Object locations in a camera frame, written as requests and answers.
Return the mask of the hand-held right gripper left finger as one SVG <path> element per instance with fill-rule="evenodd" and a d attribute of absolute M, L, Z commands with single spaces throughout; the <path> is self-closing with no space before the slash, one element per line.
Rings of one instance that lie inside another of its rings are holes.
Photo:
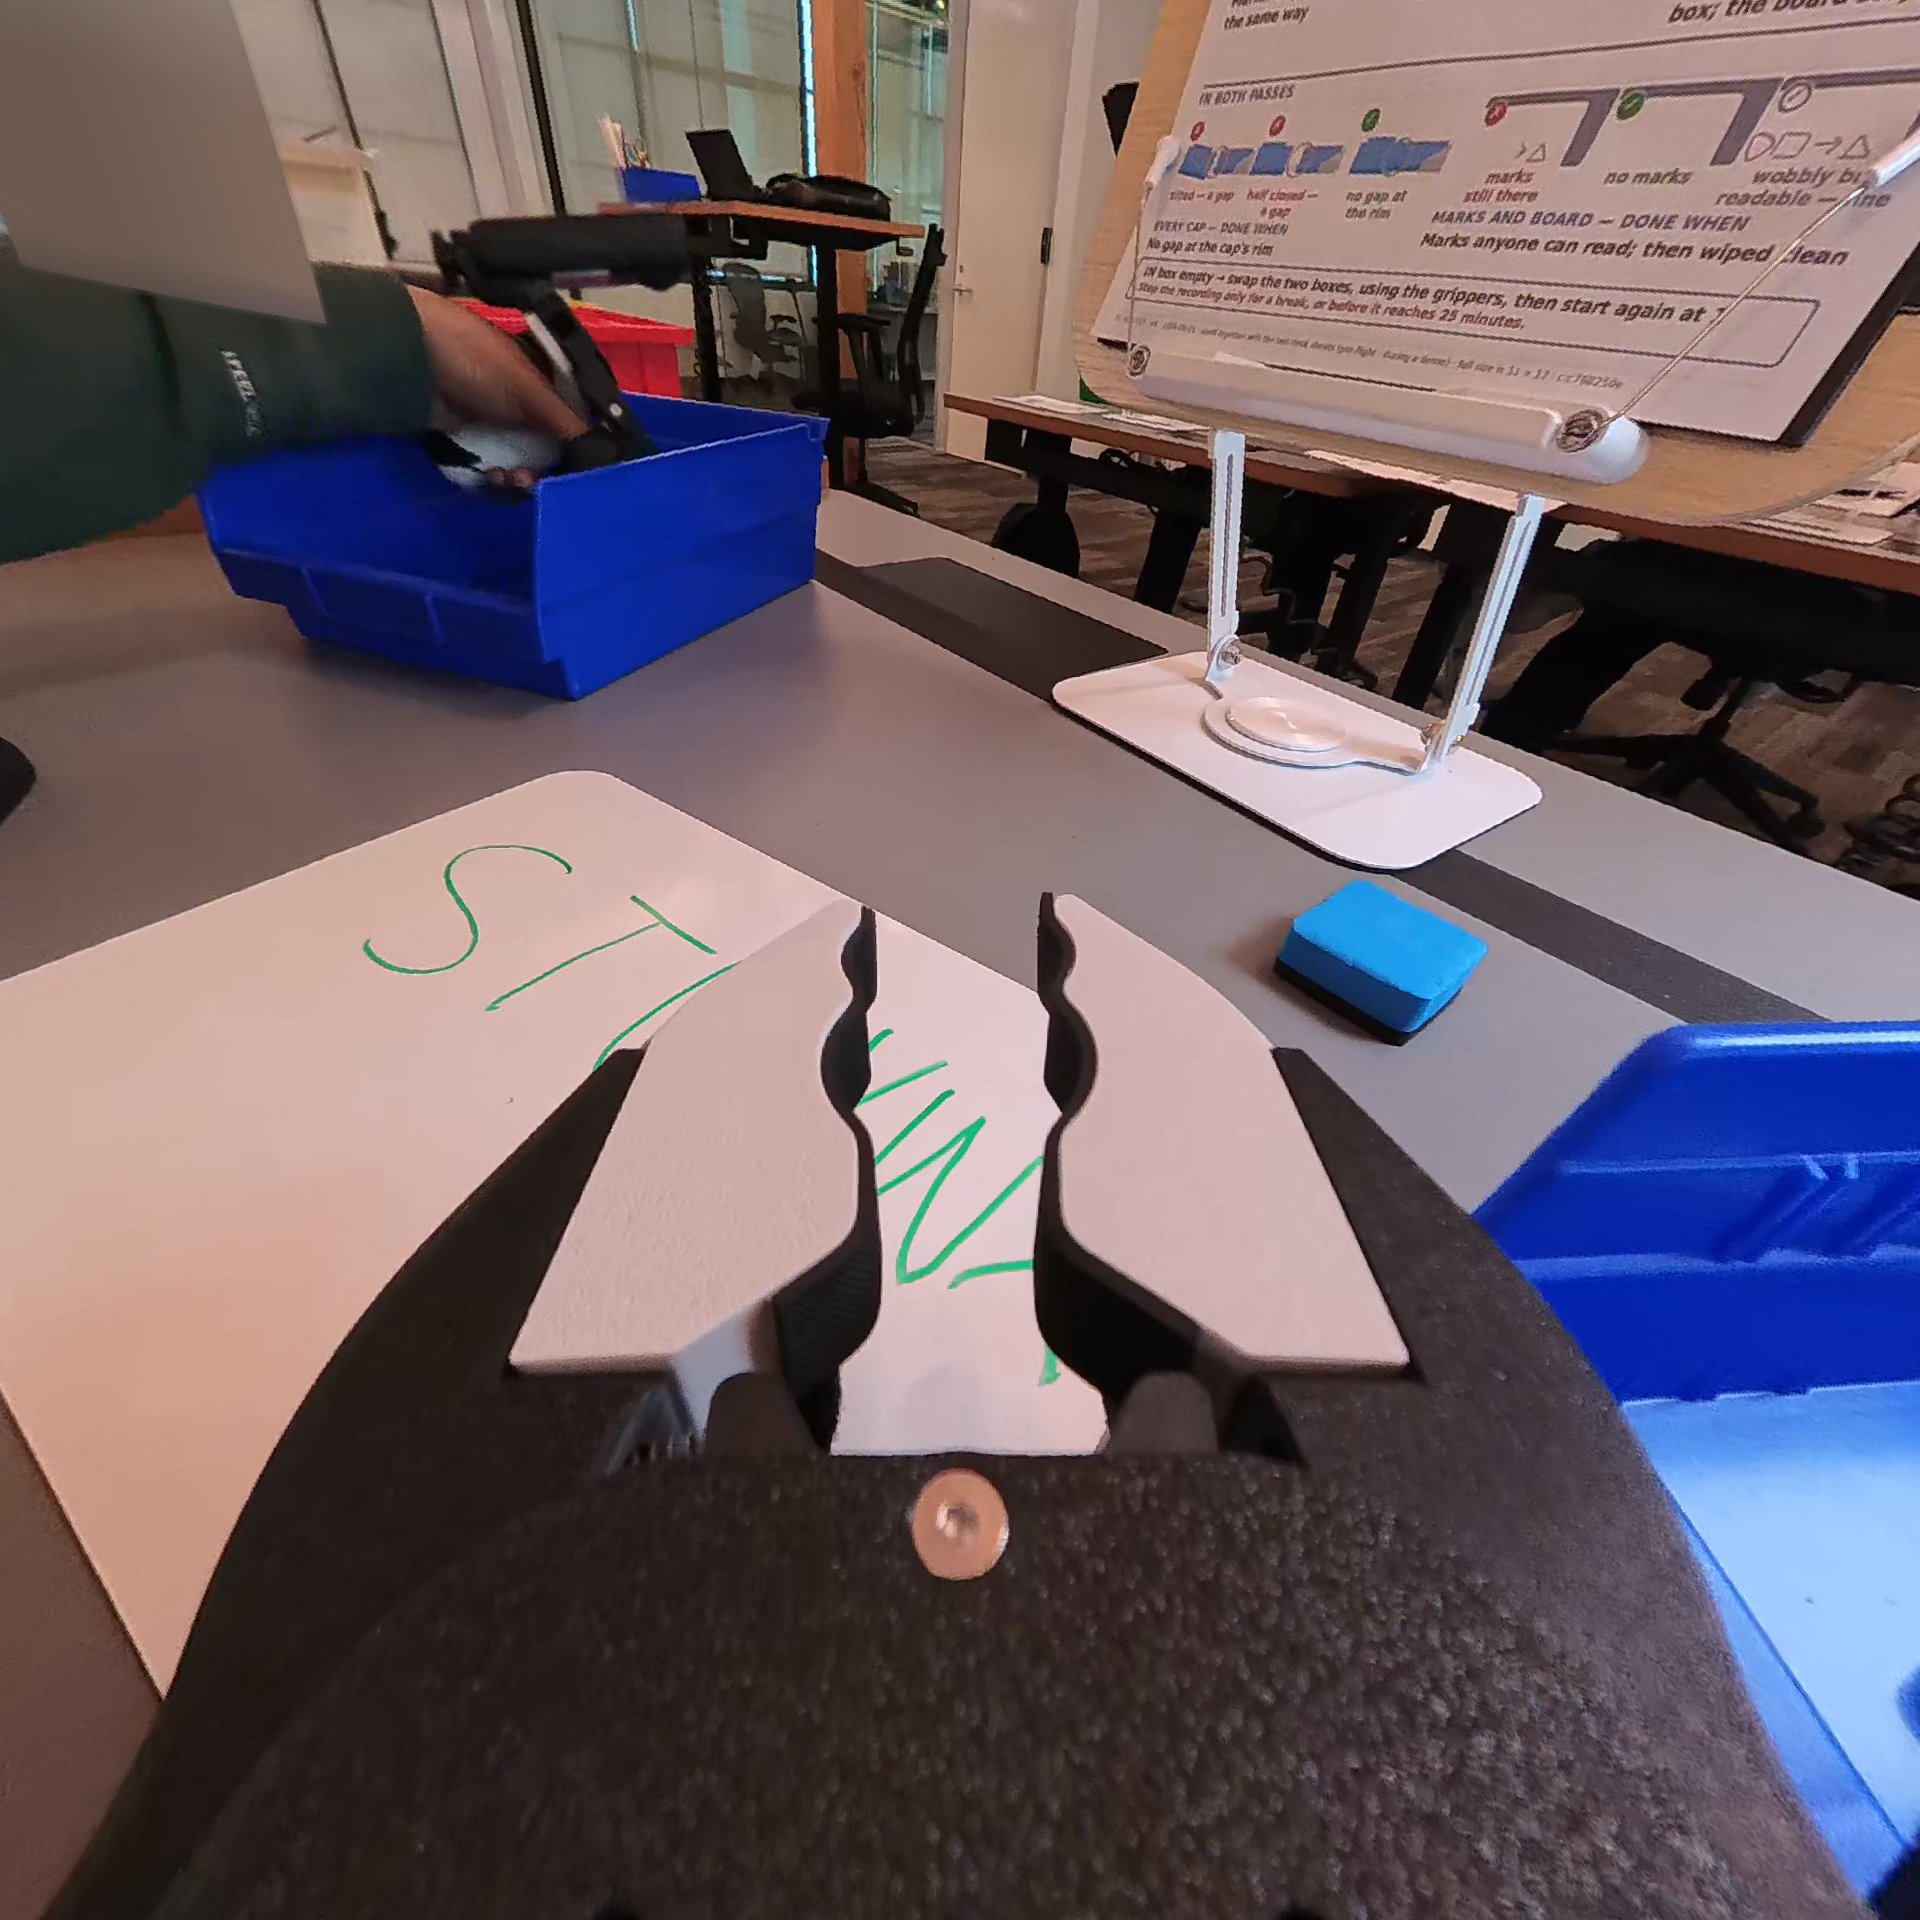
<path fill-rule="evenodd" d="M 776 1377 L 836 1425 L 880 1313 L 877 923 L 829 903 L 693 995 L 636 1076 L 512 1343 L 522 1377 L 664 1373 L 691 1425 Z"/>

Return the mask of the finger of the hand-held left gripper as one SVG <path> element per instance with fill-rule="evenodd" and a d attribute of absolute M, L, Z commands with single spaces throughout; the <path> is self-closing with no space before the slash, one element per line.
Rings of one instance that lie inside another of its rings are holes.
<path fill-rule="evenodd" d="M 438 470 L 458 489 L 528 489 L 576 468 L 574 444 L 538 427 L 456 423 L 438 429 Z"/>

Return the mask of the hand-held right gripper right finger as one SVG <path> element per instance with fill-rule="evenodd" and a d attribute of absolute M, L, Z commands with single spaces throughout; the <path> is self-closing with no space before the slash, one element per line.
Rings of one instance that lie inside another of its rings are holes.
<path fill-rule="evenodd" d="M 1080 895 L 1041 900 L 1035 1313 L 1086 1381 L 1400 1377 L 1409 1343 L 1265 1034 Z"/>

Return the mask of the blue plastic bin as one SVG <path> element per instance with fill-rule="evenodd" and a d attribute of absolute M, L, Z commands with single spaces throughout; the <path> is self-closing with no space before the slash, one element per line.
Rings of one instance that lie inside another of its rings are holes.
<path fill-rule="evenodd" d="M 211 550 L 312 639 L 582 699 L 813 574 L 825 420 L 629 403 L 650 458 L 530 494 L 458 487 L 416 438 L 212 470 Z"/>
<path fill-rule="evenodd" d="M 1916 1916 L 1916 1023 L 1670 1027 L 1477 1219 L 1638 1436 L 1844 1877 Z"/>

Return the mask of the small white whiteboard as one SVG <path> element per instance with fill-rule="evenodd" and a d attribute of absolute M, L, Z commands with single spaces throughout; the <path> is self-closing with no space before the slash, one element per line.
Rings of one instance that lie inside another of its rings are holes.
<path fill-rule="evenodd" d="M 613 1049 L 829 887 L 548 775 L 11 979 L 4 1401 L 158 1691 L 304 1391 Z M 1092 1452 L 1032 1299 L 1045 1014 L 877 918 L 880 1321 L 836 1449 Z"/>

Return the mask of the person's left forearm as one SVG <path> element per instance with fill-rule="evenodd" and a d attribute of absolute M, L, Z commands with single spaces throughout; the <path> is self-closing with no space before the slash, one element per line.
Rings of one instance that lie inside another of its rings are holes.
<path fill-rule="evenodd" d="M 2 563 L 163 516 L 278 445 L 425 429 L 411 290 L 320 265 L 323 323 L 28 267 L 2 242 Z"/>

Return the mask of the blue whiteboard eraser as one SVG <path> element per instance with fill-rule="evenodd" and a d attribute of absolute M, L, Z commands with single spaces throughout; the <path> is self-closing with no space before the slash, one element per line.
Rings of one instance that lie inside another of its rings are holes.
<path fill-rule="evenodd" d="M 1488 943 L 1370 879 L 1352 879 L 1290 925 L 1276 973 L 1387 1045 L 1437 1020 L 1482 967 Z"/>

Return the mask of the person's left hand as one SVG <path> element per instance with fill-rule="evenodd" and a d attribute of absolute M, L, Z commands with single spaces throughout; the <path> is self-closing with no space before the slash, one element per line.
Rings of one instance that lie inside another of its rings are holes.
<path fill-rule="evenodd" d="M 404 285 L 422 327 L 432 403 L 425 445 L 442 465 L 442 427 L 525 425 L 576 441 L 588 420 L 516 348 L 514 337 L 443 294 Z M 530 487 L 490 487 L 528 492 Z"/>

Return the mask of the red plastic bin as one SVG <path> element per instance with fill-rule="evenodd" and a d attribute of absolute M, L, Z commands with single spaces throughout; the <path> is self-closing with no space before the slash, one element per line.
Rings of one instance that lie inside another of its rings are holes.
<path fill-rule="evenodd" d="M 456 303 L 514 337 L 522 354 L 544 378 L 548 378 L 548 381 L 560 383 L 560 374 L 554 371 L 544 348 L 532 341 L 530 323 L 523 311 L 485 303 L 467 294 L 458 294 Z M 673 399 L 683 398 L 682 356 L 696 345 L 697 337 L 693 327 L 636 317 L 632 314 L 588 302 L 574 302 L 572 314 L 605 356 L 609 369 L 614 374 L 614 383 L 624 393 Z"/>

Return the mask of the wooden standing desk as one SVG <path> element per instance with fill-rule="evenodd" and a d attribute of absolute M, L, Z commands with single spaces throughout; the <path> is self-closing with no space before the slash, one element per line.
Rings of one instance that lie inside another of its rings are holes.
<path fill-rule="evenodd" d="M 841 345 L 836 330 L 844 299 L 840 261 L 869 253 L 883 244 L 922 239 L 929 231 L 916 225 L 854 220 L 825 207 L 788 207 L 763 199 L 686 199 L 665 203 L 602 203 L 602 213 L 668 215 L 689 221 L 689 244 L 697 261 L 693 274 L 696 365 L 705 399 L 722 398 L 717 365 L 710 265 L 725 259 L 763 261 L 771 244 L 804 246 L 811 257 L 816 293 L 816 387 L 828 409 L 841 399 Z"/>

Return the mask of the black office chair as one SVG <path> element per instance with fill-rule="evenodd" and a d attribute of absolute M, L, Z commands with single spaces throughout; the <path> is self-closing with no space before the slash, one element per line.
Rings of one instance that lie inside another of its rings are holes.
<path fill-rule="evenodd" d="M 944 228 L 925 228 L 916 276 L 897 323 L 844 314 L 836 330 L 851 348 L 852 372 L 834 407 L 848 441 L 913 438 L 929 415 L 922 334 L 946 262 Z"/>

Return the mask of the wooden pillar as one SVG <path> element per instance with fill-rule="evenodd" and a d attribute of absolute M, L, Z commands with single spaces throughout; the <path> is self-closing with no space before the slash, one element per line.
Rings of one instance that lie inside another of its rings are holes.
<path fill-rule="evenodd" d="M 816 177 L 870 178 L 870 23 L 867 2 L 810 2 L 806 77 Z"/>

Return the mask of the wooden desk black legs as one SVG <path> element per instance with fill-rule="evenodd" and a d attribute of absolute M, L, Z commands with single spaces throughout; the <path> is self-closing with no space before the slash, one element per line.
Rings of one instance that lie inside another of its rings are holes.
<path fill-rule="evenodd" d="M 1021 470 L 1041 485 L 1041 505 L 1059 513 L 1069 489 L 1125 497 L 1178 521 L 1198 523 L 1206 487 L 1190 481 L 1210 468 L 1210 429 L 1176 423 L 1172 433 L 1141 429 L 1121 420 L 1113 407 L 1049 398 L 970 398 L 952 393 L 944 407 L 987 425 L 987 460 Z M 1246 478 L 1265 489 L 1305 492 L 1331 498 L 1420 494 L 1429 501 L 1459 497 L 1459 483 L 1416 475 L 1409 483 L 1381 478 L 1328 455 L 1249 441 Z M 1409 651 L 1392 699 L 1424 705 L 1459 647 L 1492 575 L 1499 543 L 1492 510 L 1472 501 L 1464 534 L 1442 538 L 1444 574 Z M 1681 543 L 1702 553 L 1756 561 L 1817 579 L 1916 596 L 1916 546 L 1859 546 L 1786 532 L 1749 519 L 1686 523 L 1643 513 L 1566 503 L 1548 510 L 1550 521 L 1589 525 L 1621 538 Z"/>

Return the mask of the white door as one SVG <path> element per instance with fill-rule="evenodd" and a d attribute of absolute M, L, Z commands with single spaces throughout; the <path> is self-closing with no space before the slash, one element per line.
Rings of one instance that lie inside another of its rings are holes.
<path fill-rule="evenodd" d="M 1072 314 L 1116 159 L 1102 98 L 1144 75 L 1160 14 L 1156 2 L 952 5 L 944 399 L 1080 393 Z"/>

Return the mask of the printed instruction sheet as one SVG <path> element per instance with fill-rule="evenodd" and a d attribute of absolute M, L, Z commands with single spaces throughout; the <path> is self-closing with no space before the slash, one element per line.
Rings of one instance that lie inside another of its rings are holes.
<path fill-rule="evenodd" d="M 1916 285 L 1907 2 L 1206 5 L 1090 339 L 1802 444 Z"/>

